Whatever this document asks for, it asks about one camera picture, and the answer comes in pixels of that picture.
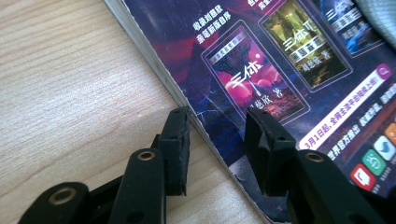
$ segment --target wood grain surface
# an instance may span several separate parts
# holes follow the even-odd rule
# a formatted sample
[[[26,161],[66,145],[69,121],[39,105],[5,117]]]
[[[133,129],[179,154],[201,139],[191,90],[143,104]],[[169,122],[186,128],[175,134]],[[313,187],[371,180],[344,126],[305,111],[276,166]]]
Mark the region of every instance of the wood grain surface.
[[[177,105],[98,0],[0,1],[0,223],[44,190],[122,175]],[[263,223],[191,132],[187,197],[168,223]]]

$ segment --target magazine page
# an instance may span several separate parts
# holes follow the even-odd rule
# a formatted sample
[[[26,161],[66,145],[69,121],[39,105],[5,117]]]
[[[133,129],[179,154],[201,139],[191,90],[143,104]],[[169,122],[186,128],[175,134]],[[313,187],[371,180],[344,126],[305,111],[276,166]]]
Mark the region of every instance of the magazine page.
[[[271,113],[386,197],[396,177],[395,51],[351,0],[124,0],[221,159],[273,221],[243,151],[246,112]]]

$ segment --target black plastic part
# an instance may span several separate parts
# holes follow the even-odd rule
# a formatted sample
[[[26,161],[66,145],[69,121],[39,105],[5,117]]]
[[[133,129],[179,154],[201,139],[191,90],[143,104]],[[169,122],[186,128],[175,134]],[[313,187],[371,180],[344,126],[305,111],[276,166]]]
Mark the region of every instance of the black plastic part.
[[[301,150],[290,168],[292,223],[385,223],[326,155]]]
[[[295,156],[295,145],[273,116],[256,108],[247,110],[245,152],[263,194],[286,195],[288,162]]]
[[[121,180],[122,176],[90,192],[91,199],[87,224],[107,223],[117,196],[117,192],[120,188]]]
[[[88,187],[62,183],[44,191],[23,214],[20,224],[84,223],[89,200]]]
[[[128,161],[108,223],[165,223],[163,154],[137,150]]]
[[[166,195],[186,195],[190,158],[189,109],[186,106],[169,113],[158,139],[158,145],[165,164]]]

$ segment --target screw hole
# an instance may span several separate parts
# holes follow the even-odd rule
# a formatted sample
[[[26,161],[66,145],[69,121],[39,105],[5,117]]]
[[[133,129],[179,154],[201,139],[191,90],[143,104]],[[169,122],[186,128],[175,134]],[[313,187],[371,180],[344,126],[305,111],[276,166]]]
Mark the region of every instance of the screw hole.
[[[324,161],[323,157],[321,157],[320,155],[318,155],[317,153],[314,153],[314,152],[308,152],[305,154],[305,156],[311,161],[315,161],[315,162],[323,162]]]
[[[141,161],[151,161],[155,157],[155,153],[151,151],[144,151],[137,155],[137,158]]]
[[[49,202],[53,205],[61,205],[70,202],[77,194],[75,189],[65,187],[58,189],[49,197]]]

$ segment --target book cover image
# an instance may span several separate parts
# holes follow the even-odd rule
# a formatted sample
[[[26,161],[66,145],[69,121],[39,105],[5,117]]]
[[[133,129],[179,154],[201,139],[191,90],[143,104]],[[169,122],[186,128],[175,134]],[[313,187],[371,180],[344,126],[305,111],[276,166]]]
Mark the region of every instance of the book cover image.
[[[312,0],[353,56],[381,43],[381,37],[351,0]]]
[[[208,48],[203,54],[206,64],[242,116],[248,107],[256,107],[280,122],[297,118],[307,111],[306,102],[291,89],[245,27],[238,22]]]
[[[175,99],[191,107],[263,215],[290,221],[286,200],[262,195],[244,154],[251,106],[270,111],[297,149],[325,153],[356,186],[381,197],[396,186],[396,53],[361,29],[368,23],[350,1],[123,2],[137,24],[132,40],[175,84]],[[336,32],[335,22],[348,25]]]
[[[348,72],[329,39],[296,1],[281,4],[262,26],[311,90]]]

